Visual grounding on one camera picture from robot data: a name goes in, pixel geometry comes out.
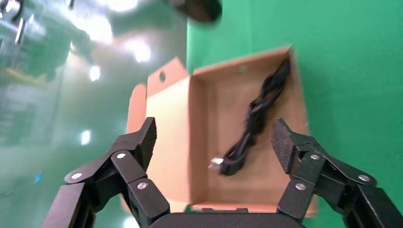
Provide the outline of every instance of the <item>metal rivet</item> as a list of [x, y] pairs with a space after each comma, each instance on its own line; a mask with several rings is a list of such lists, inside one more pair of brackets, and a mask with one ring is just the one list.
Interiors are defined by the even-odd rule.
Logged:
[[116, 157], [119, 158], [119, 159], [121, 159], [121, 158], [123, 158], [123, 157], [125, 157], [125, 156], [126, 156], [125, 153], [120, 153], [120, 154], [118, 154]]
[[370, 180], [370, 178], [365, 176], [365, 175], [359, 175], [358, 178], [363, 180], [363, 181], [369, 181]]
[[145, 189], [147, 187], [147, 183], [141, 182], [137, 185], [137, 188], [142, 190]]
[[301, 183], [296, 184], [295, 187], [296, 187], [298, 190], [301, 190], [301, 191], [303, 191], [303, 190], [306, 189], [305, 185], [304, 185], [304, 184], [301, 184]]
[[315, 159], [315, 160], [318, 160], [318, 159], [319, 159], [319, 156], [317, 156], [316, 154], [312, 154], [312, 155], [311, 155], [311, 158], [312, 158], [312, 159]]
[[72, 176], [71, 176], [71, 179], [73, 179], [73, 180], [75, 180], [75, 179], [77, 179], [77, 178], [79, 178], [79, 177], [81, 177], [81, 173], [74, 173]]

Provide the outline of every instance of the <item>hole in box flap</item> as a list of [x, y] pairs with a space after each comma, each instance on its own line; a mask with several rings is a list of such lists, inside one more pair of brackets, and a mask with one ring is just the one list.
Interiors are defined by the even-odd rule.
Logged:
[[166, 75], [165, 75], [165, 73], [164, 73], [163, 71], [161, 71], [161, 72], [160, 72], [160, 81], [161, 81], [162, 83], [164, 83], [165, 80], [166, 80]]

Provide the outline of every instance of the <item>textured finger pad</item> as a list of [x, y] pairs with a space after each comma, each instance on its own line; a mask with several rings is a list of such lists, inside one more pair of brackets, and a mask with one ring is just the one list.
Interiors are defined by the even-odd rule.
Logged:
[[286, 174], [290, 172], [290, 162], [294, 143], [291, 140], [287, 125], [282, 120], [274, 123], [274, 136], [272, 140], [274, 152]]

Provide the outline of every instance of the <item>green backdrop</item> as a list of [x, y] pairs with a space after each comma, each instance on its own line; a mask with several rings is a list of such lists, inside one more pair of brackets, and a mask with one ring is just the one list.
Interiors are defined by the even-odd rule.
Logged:
[[[216, 26], [188, 26], [188, 69], [292, 44], [312, 135], [403, 211], [403, 1], [222, 3]], [[324, 201], [319, 210], [307, 226], [342, 227]]]

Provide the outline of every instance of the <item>cardboard box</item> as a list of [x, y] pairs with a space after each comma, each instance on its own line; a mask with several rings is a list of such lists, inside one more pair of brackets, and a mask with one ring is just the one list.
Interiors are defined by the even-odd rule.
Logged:
[[[147, 170], [171, 205], [171, 212], [194, 209], [248, 208], [275, 212], [288, 182], [271, 145], [273, 123], [284, 118], [297, 133], [307, 133], [305, 105], [290, 47], [197, 69], [193, 76], [174, 59], [133, 90], [127, 132], [137, 131], [146, 116], [157, 124], [157, 141]], [[270, 110], [268, 124], [234, 176], [208, 170], [209, 161], [240, 138], [249, 103], [264, 79], [287, 57], [291, 73]], [[313, 203], [307, 216], [315, 211]]]

